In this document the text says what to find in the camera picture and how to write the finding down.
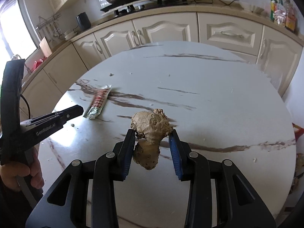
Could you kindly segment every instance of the red object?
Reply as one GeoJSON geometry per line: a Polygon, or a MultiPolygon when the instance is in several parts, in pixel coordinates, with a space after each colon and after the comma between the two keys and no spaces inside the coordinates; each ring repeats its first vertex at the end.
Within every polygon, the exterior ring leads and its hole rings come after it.
{"type": "Polygon", "coordinates": [[[42,59],[39,59],[38,61],[34,61],[34,65],[32,67],[32,71],[34,72],[35,69],[37,69],[46,59],[47,59],[47,57],[44,57],[42,59]]]}
{"type": "Polygon", "coordinates": [[[294,130],[295,141],[298,141],[300,136],[304,134],[304,128],[301,128],[300,126],[295,125],[294,123],[292,123],[292,125],[294,130]]]}

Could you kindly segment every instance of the window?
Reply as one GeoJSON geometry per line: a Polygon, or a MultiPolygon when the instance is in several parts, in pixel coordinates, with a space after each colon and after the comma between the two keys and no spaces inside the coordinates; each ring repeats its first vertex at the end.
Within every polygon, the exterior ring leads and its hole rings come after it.
{"type": "Polygon", "coordinates": [[[0,14],[0,82],[13,55],[28,58],[37,46],[24,23],[18,0],[10,0],[0,14]]]}

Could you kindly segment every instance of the black container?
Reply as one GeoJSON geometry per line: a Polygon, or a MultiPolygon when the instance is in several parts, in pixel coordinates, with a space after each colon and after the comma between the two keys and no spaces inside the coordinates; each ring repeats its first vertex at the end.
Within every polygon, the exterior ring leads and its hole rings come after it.
{"type": "Polygon", "coordinates": [[[83,13],[77,15],[76,20],[78,22],[80,30],[85,31],[85,30],[91,28],[91,22],[87,16],[86,12],[83,12],[83,13]]]}

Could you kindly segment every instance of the white bowl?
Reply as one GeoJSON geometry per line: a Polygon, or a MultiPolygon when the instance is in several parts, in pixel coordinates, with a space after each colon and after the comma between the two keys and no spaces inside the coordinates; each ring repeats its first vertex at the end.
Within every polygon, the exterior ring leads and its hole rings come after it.
{"type": "Polygon", "coordinates": [[[67,30],[67,31],[64,33],[64,35],[67,36],[67,35],[69,35],[71,32],[73,32],[73,30],[72,30],[72,29],[69,29],[69,30],[67,30]]]}
{"type": "Polygon", "coordinates": [[[76,35],[77,35],[77,33],[73,31],[73,32],[71,32],[71,33],[69,33],[68,35],[65,36],[65,40],[68,41],[72,37],[75,37],[76,35]]]}
{"type": "Polygon", "coordinates": [[[260,14],[265,10],[261,7],[258,7],[258,6],[255,6],[255,5],[246,3],[246,2],[241,2],[240,1],[239,3],[244,10],[252,12],[252,13],[260,14]]]}

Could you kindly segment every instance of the cabinet handle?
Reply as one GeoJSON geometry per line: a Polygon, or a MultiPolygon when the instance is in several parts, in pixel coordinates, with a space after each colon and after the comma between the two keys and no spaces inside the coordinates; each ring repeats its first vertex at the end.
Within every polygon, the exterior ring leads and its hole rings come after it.
{"type": "Polygon", "coordinates": [[[140,35],[141,35],[141,31],[140,31],[140,30],[137,30],[137,37],[138,37],[139,43],[140,43],[141,45],[144,45],[144,44],[142,43],[142,41],[141,41],[140,35]]]}
{"type": "Polygon", "coordinates": [[[133,38],[134,44],[135,44],[136,46],[139,46],[139,45],[140,45],[140,42],[139,42],[139,44],[136,43],[136,41],[135,41],[135,32],[134,32],[134,31],[132,31],[132,38],[133,38]]]}
{"type": "Polygon", "coordinates": [[[57,81],[55,80],[55,78],[51,75],[51,73],[49,72],[49,77],[53,80],[53,82],[55,82],[57,84],[57,81]]]}
{"type": "Polygon", "coordinates": [[[224,32],[224,31],[221,31],[221,34],[225,35],[225,36],[229,36],[229,37],[234,37],[234,38],[240,38],[240,39],[244,38],[244,36],[242,34],[228,33],[228,32],[224,32]]]}
{"type": "Polygon", "coordinates": [[[265,53],[265,49],[266,49],[266,39],[263,39],[263,52],[262,52],[261,55],[260,55],[260,59],[263,58],[264,53],[265,53]]]}
{"type": "Polygon", "coordinates": [[[101,50],[101,46],[98,44],[97,41],[95,41],[95,44],[96,44],[96,49],[99,51],[100,54],[103,55],[103,52],[102,52],[102,50],[101,50]]]}

